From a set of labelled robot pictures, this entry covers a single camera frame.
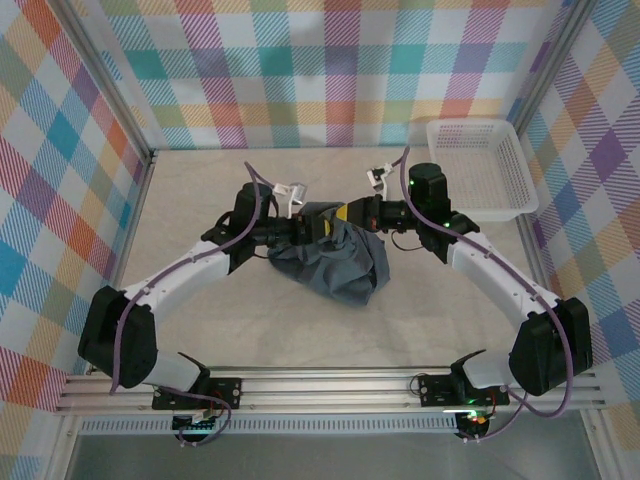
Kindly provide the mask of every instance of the white plastic basket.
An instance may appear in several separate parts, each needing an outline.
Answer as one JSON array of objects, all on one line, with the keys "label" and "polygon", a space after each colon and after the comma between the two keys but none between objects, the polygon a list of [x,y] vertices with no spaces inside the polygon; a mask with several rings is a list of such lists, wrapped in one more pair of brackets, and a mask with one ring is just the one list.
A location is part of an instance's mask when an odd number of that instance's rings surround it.
[{"label": "white plastic basket", "polygon": [[509,122],[490,118],[427,124],[431,161],[447,176],[453,207],[480,222],[506,222],[538,208],[531,173]]}]

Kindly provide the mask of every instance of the black cable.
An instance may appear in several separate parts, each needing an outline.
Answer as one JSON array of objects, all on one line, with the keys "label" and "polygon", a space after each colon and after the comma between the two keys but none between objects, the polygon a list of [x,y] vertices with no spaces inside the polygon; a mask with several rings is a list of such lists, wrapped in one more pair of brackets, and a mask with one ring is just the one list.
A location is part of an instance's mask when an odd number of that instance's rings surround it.
[{"label": "black cable", "polygon": [[397,230],[394,230],[393,232],[391,232],[391,243],[393,243],[393,246],[396,247],[398,250],[402,250],[403,252],[415,252],[416,250],[422,250],[424,247],[415,247],[415,248],[404,248],[401,247],[400,245],[397,244],[396,239],[393,237],[396,233],[398,233]]}]

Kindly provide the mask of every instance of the wire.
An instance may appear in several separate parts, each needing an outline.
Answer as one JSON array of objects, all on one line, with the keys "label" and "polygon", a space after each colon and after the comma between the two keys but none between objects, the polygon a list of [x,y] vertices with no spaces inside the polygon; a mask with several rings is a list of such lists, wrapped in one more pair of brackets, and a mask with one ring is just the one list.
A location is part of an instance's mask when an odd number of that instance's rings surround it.
[{"label": "wire", "polygon": [[394,230],[393,232],[391,232],[391,243],[393,243],[393,246],[396,247],[398,250],[402,250],[403,252],[415,252],[416,250],[424,250],[424,247],[422,246],[415,247],[415,248],[401,247],[400,245],[398,245],[398,243],[396,242],[396,239],[393,237],[396,233],[398,233],[397,230]]},{"label": "wire", "polygon": [[567,372],[567,384],[564,392],[564,397],[562,399],[562,402],[560,403],[560,406],[554,412],[541,412],[537,410],[535,407],[533,407],[527,401],[527,395],[525,395],[524,398],[521,398],[518,395],[516,395],[509,388],[509,386],[507,386],[507,391],[509,392],[509,395],[511,395],[514,399],[520,402],[520,407],[518,407],[518,410],[516,410],[516,413],[514,413],[511,420],[507,422],[500,430],[494,433],[499,433],[503,431],[506,427],[511,425],[511,421],[515,420],[516,416],[520,413],[523,406],[526,406],[528,410],[530,410],[532,413],[540,417],[545,417],[545,418],[559,417],[567,409],[567,406],[571,401],[571,393],[573,390],[573,359],[571,357],[569,339],[567,338],[567,334],[564,331],[562,323],[560,323],[560,319],[556,315],[556,312],[553,311],[553,308],[551,308],[549,303],[544,298],[542,298],[538,294],[538,292],[531,285],[529,285],[529,282],[524,278],[522,278],[518,274],[518,272],[516,272],[507,262],[502,260],[500,257],[494,255],[493,252],[491,252],[489,249],[485,248],[484,246],[480,245],[479,243],[471,240],[470,238],[465,237],[464,235],[461,235],[460,233],[454,230],[450,230],[448,228],[445,228],[441,225],[438,225],[437,223],[434,223],[428,220],[427,218],[424,217],[424,215],[422,215],[422,213],[420,213],[420,211],[416,208],[416,206],[411,201],[411,197],[409,196],[409,190],[407,188],[406,170],[407,170],[407,157],[409,156],[409,151],[410,151],[410,147],[407,146],[404,149],[402,158],[400,159],[400,186],[402,187],[402,195],[404,196],[404,199],[407,202],[407,206],[409,207],[411,212],[416,216],[418,220],[420,220],[422,223],[427,225],[429,228],[432,228],[438,232],[450,235],[456,238],[457,240],[460,240],[468,245],[471,245],[473,248],[481,252],[486,258],[492,259],[500,267],[502,267],[502,269],[505,272],[507,272],[514,280],[516,280],[546,310],[546,312],[551,317],[551,321],[553,322],[556,330],[558,331],[558,336],[560,337],[560,342],[562,343],[562,349],[564,350],[566,372]]},{"label": "wire", "polygon": [[120,315],[120,319],[118,320],[118,326],[116,328],[116,335],[114,338],[114,346],[113,346],[113,375],[112,375],[112,382],[111,382],[111,390],[109,391],[110,394],[115,393],[116,389],[118,388],[118,385],[120,384],[120,350],[122,347],[122,333],[124,332],[124,326],[127,322],[127,319],[129,318],[129,313],[131,313],[131,310],[133,309],[134,305],[138,303],[138,300],[140,300],[144,295],[146,295],[146,293],[150,289],[155,287],[160,280],[162,280],[163,278],[166,278],[168,275],[175,272],[176,270],[183,267],[184,265],[187,265],[189,263],[195,263],[198,260],[201,260],[205,257],[209,257],[211,255],[215,255],[216,253],[221,252],[235,245],[236,243],[238,243],[240,240],[242,240],[244,237],[246,237],[249,234],[253,226],[258,221],[258,217],[260,216],[260,190],[258,187],[259,175],[258,175],[258,172],[256,172],[255,169],[248,162],[244,162],[244,165],[249,171],[249,175],[251,176],[251,181],[253,182],[253,192],[256,197],[256,205],[255,205],[255,208],[253,209],[253,216],[251,217],[249,224],[240,233],[240,235],[238,235],[235,238],[232,238],[228,242],[220,246],[217,246],[211,250],[207,250],[205,252],[199,253],[197,255],[194,255],[193,257],[187,257],[183,260],[180,260],[179,262],[174,263],[173,265],[170,265],[169,267],[167,267],[166,269],[158,273],[154,278],[152,278],[149,281],[149,283],[145,286],[145,288],[140,289],[140,291],[136,293],[131,298],[131,300],[129,300],[129,303],[127,303],[127,306],[122,312],[122,315]]},{"label": "wire", "polygon": [[400,157],[398,160],[396,160],[395,162],[393,162],[393,163],[391,164],[391,166],[392,166],[393,168],[395,168],[395,167],[397,167],[398,165],[400,165],[400,164],[402,163],[402,158],[403,158],[403,157],[404,157],[404,154],[403,154],[403,155],[402,155],[402,157]]},{"label": "wire", "polygon": [[491,400],[493,401],[493,409],[491,410],[489,417],[493,417],[496,414],[496,407],[498,405],[498,401],[496,400],[496,394],[493,393],[493,390],[489,390],[489,393],[491,394]]},{"label": "wire", "polygon": [[189,445],[191,447],[201,447],[202,445],[206,445],[207,443],[211,443],[215,439],[220,437],[220,435],[222,435],[222,432],[224,432],[227,429],[227,427],[229,426],[229,424],[231,423],[231,405],[229,405],[227,402],[225,402],[221,398],[210,397],[209,395],[200,395],[198,393],[181,392],[180,390],[176,390],[175,388],[162,387],[162,389],[164,391],[166,391],[166,392],[173,393],[174,395],[180,395],[182,397],[195,398],[197,400],[208,400],[210,402],[217,403],[218,405],[220,405],[227,412],[227,418],[225,418],[224,423],[222,424],[222,426],[220,428],[218,428],[218,430],[216,430],[216,431],[211,431],[206,437],[204,437],[199,442],[187,442],[184,439],[184,437],[182,436],[182,433],[184,432],[184,430],[187,427],[180,428],[178,430],[178,438],[182,442],[182,446],[183,447],[185,445]]},{"label": "wire", "polygon": [[271,183],[269,180],[267,180],[266,178],[264,178],[262,175],[260,175],[258,172],[256,172],[255,170],[253,171],[256,174],[256,178],[258,180],[260,180],[262,183],[264,183],[267,187],[273,189],[274,184]]},{"label": "wire", "polygon": [[[524,395],[524,398],[526,399],[529,396],[528,393],[526,393]],[[511,418],[507,421],[507,423],[505,423],[504,425],[502,425],[500,428],[498,428],[495,432],[491,432],[488,433],[487,435],[485,435],[484,437],[481,438],[476,438],[476,437],[472,437],[471,435],[469,435],[467,432],[463,432],[462,430],[458,430],[458,433],[460,433],[461,435],[463,435],[465,438],[467,438],[468,440],[475,440],[476,442],[480,443],[481,441],[484,442],[485,440],[490,440],[492,438],[497,437],[498,435],[500,435],[501,433],[503,433],[507,428],[509,428],[511,425],[513,425],[513,422],[516,421],[516,418],[518,418],[518,415],[520,415],[522,413],[522,410],[524,409],[524,403],[521,403],[518,408],[516,409],[515,412],[513,412],[513,415],[511,415]]]}]

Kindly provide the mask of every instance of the plaid wall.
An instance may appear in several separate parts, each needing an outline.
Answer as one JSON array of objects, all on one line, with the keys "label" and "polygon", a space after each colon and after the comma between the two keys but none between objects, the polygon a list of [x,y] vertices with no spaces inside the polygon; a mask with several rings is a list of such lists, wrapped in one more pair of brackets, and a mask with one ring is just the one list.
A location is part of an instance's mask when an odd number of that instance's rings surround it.
[{"label": "plaid wall", "polygon": [[142,163],[44,0],[0,0],[0,478],[32,478]]},{"label": "plaid wall", "polygon": [[595,362],[640,470],[640,0],[601,0],[536,112],[525,152],[554,289],[592,315]]},{"label": "plaid wall", "polygon": [[506,117],[570,0],[73,3],[149,141],[191,149],[424,144],[433,118]]}]

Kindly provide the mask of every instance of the black mounting bracket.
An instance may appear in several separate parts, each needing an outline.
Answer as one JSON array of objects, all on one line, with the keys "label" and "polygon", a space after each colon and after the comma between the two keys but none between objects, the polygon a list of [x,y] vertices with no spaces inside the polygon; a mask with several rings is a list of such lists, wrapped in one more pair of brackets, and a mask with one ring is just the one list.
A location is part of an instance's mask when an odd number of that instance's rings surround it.
[{"label": "black mounting bracket", "polygon": [[[206,378],[199,385],[198,392],[202,395],[219,398],[229,404],[232,410],[240,408],[240,396],[242,395],[241,378]],[[199,400],[182,395],[167,392],[162,387],[153,395],[151,408],[153,410],[201,410],[210,409],[212,402]]]},{"label": "black mounting bracket", "polygon": [[496,405],[509,405],[509,394],[501,392],[500,387],[478,390],[465,385],[461,388],[452,375],[419,375],[417,381],[421,407],[464,406],[475,410],[493,406],[494,398]]}]

